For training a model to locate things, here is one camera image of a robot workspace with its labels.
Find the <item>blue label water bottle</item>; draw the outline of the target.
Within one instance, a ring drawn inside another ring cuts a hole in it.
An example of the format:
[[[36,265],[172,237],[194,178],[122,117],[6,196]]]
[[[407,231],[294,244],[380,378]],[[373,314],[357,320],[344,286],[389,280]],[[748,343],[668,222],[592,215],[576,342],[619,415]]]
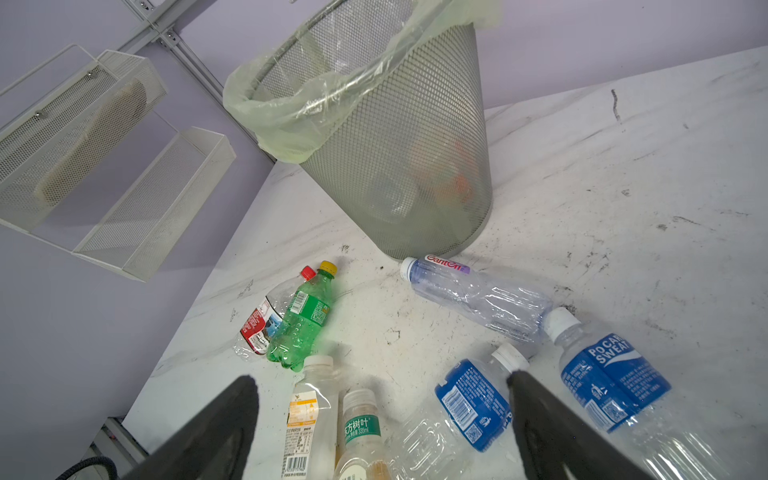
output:
[[[459,479],[513,420],[508,377],[529,367],[513,345],[463,359],[387,441],[395,479]]]

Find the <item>white cap tea bottle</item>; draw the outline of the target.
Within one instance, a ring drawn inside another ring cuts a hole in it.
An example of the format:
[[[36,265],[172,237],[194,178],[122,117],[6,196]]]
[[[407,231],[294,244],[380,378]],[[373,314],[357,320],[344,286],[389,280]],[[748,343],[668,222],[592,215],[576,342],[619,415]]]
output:
[[[334,360],[313,355],[290,397],[283,479],[331,479],[338,445],[339,385]]]

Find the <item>green soda bottle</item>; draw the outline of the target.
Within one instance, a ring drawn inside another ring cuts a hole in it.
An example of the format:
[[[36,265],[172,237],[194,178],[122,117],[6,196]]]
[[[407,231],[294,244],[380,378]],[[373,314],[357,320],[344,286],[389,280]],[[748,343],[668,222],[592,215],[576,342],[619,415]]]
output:
[[[283,368],[300,371],[311,355],[313,344],[332,309],[332,282],[338,267],[323,261],[316,274],[294,293],[276,335],[270,341],[266,358]]]

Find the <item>orange label bottle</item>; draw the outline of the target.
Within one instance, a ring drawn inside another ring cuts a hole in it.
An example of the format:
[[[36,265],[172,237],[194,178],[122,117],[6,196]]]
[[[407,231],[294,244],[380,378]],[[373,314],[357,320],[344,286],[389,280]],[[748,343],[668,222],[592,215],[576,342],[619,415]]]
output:
[[[470,175],[477,174],[479,168],[461,139],[454,140],[441,155],[413,163],[411,169],[417,184],[439,203],[466,205],[474,199]]]

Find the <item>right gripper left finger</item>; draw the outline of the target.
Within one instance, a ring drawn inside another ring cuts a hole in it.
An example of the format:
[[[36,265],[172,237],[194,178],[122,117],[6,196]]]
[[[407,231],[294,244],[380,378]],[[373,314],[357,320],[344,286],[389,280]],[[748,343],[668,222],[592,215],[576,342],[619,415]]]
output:
[[[258,414],[257,384],[240,376],[126,477],[241,479]]]

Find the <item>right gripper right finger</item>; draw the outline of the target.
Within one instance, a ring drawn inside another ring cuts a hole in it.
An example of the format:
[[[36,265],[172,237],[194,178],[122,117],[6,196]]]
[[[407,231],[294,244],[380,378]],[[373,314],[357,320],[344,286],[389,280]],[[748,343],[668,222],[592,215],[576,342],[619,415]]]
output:
[[[513,431],[528,479],[648,479],[525,371],[507,379]]]

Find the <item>red white label bottle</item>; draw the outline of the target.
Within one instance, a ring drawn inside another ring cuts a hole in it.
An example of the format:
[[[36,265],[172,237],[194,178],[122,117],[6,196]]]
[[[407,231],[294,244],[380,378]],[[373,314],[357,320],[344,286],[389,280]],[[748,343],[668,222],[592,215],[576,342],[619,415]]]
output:
[[[270,290],[241,327],[233,345],[234,353],[244,360],[265,356],[295,292],[315,276],[316,271],[305,266],[298,276]]]

